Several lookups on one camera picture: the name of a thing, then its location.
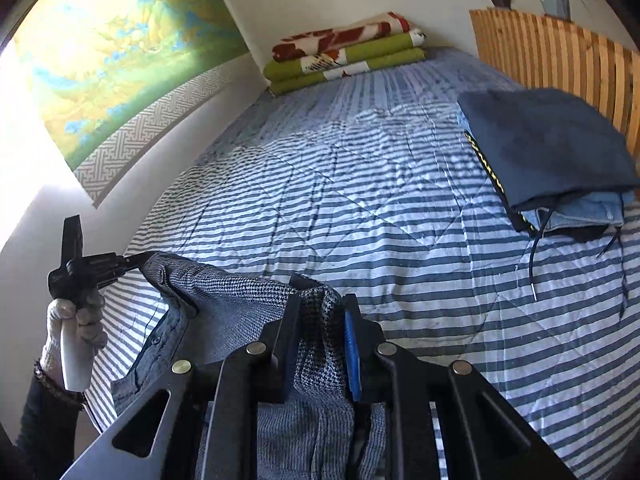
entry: patterned border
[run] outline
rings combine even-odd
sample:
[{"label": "patterned border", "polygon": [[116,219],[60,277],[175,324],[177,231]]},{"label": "patterned border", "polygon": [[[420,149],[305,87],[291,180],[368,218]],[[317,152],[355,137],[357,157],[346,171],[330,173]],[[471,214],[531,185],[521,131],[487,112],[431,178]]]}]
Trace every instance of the patterned border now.
[{"label": "patterned border", "polygon": [[247,53],[196,76],[149,105],[114,132],[74,171],[98,207],[118,181],[159,139],[234,79],[255,70]]}]

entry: red and white blanket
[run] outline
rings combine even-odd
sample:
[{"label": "red and white blanket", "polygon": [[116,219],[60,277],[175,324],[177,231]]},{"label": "red and white blanket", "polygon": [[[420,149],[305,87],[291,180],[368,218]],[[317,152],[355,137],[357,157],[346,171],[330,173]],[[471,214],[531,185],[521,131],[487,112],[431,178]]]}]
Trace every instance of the red and white blanket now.
[{"label": "red and white blanket", "polygon": [[385,12],[347,27],[326,28],[283,38],[273,47],[273,59],[286,61],[322,54],[344,46],[376,40],[409,31],[409,22],[400,14]]}]

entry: wooden headboard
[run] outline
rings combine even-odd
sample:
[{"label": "wooden headboard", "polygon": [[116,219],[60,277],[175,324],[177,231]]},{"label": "wooden headboard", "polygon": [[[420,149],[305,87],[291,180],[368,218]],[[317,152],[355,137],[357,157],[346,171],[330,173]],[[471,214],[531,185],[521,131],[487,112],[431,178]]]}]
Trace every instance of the wooden headboard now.
[{"label": "wooden headboard", "polygon": [[471,10],[480,59],[526,88],[580,96],[640,158],[640,56],[575,23],[516,10]]}]

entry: wall hanging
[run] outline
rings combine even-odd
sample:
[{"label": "wall hanging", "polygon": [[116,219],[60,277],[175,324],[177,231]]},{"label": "wall hanging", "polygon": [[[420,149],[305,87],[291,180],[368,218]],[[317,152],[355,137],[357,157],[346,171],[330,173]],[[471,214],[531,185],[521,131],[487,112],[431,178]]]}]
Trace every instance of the wall hanging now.
[{"label": "wall hanging", "polygon": [[39,0],[15,44],[51,138],[96,205],[254,64],[223,0]]}]

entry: green blanket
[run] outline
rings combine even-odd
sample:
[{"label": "green blanket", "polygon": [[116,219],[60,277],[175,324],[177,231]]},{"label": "green blanket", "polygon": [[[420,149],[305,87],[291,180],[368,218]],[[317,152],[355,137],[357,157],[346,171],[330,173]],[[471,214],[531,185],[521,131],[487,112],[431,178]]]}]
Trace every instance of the green blanket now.
[{"label": "green blanket", "polygon": [[362,72],[370,72],[371,70],[378,70],[380,68],[387,68],[390,66],[405,65],[416,61],[422,61],[423,59],[424,50],[420,47],[414,47],[394,54],[388,54],[387,56],[374,57],[373,59],[367,59],[366,61],[353,63],[347,66],[332,68],[331,70],[325,70],[324,72],[312,72],[311,74],[306,74],[302,77],[276,81],[271,83],[269,88],[273,95],[282,95],[306,86],[329,81],[331,79],[347,77],[350,75],[360,74]]},{"label": "green blanket", "polygon": [[373,57],[395,54],[402,50],[421,46],[424,34],[419,28],[412,28],[404,34],[396,34],[388,38],[365,41],[346,46],[340,50],[329,50],[315,56],[305,56],[291,61],[277,62],[271,60],[262,70],[262,74],[271,82],[284,81],[300,77],[312,72],[322,72],[330,68],[357,63]]}]

